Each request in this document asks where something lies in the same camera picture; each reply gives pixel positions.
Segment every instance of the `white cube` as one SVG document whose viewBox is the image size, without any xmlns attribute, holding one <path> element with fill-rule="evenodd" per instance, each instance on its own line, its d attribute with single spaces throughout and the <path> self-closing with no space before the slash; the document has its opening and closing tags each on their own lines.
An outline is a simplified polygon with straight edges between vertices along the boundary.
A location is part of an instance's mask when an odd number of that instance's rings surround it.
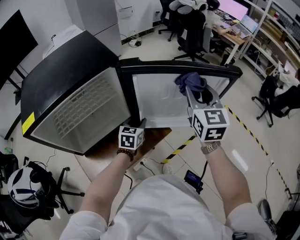
<svg viewBox="0 0 300 240">
<path fill-rule="evenodd" d="M 144 141 L 144 129 L 120 126 L 119 148 L 136 150 Z"/>
<path fill-rule="evenodd" d="M 221 141 L 229 125 L 229 117 L 225 108 L 193 111 L 192 127 L 201 142 Z"/>
</svg>

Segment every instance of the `white helmet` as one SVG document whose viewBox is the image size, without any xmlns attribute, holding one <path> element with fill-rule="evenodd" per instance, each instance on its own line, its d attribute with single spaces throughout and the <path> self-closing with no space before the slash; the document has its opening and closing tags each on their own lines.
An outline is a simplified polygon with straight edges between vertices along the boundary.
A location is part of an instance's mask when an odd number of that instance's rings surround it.
<svg viewBox="0 0 300 240">
<path fill-rule="evenodd" d="M 44 195 L 39 177 L 31 167 L 23 167 L 13 172 L 8 179 L 7 188 L 14 202 L 25 208 L 38 207 L 37 196 Z"/>
</svg>

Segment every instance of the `black television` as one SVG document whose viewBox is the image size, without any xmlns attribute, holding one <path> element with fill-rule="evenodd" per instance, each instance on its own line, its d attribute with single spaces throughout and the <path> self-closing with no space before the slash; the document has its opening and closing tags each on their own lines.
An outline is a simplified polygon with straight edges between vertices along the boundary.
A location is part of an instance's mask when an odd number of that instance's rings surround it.
<svg viewBox="0 0 300 240">
<path fill-rule="evenodd" d="M 0 29 L 0 89 L 22 60 L 38 45 L 20 10 Z"/>
</svg>

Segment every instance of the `laptop screen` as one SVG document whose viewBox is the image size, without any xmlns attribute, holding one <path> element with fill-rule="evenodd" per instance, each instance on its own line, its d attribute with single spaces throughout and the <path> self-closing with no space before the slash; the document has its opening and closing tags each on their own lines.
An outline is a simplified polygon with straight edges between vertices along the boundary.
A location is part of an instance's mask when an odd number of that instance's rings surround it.
<svg viewBox="0 0 300 240">
<path fill-rule="evenodd" d="M 258 23 L 254 21 L 251 17 L 245 15 L 241 20 L 241 23 L 252 33 L 257 29 Z"/>
</svg>

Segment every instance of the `wristwatch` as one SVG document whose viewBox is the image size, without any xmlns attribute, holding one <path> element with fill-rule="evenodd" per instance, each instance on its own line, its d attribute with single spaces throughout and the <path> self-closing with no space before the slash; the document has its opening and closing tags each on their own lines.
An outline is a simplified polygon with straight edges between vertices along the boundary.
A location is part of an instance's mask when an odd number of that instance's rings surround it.
<svg viewBox="0 0 300 240">
<path fill-rule="evenodd" d="M 207 155 L 214 150 L 218 149 L 221 146 L 221 142 L 211 142 L 208 146 L 206 147 L 201 147 L 201 151 L 203 152 L 204 155 Z"/>
</svg>

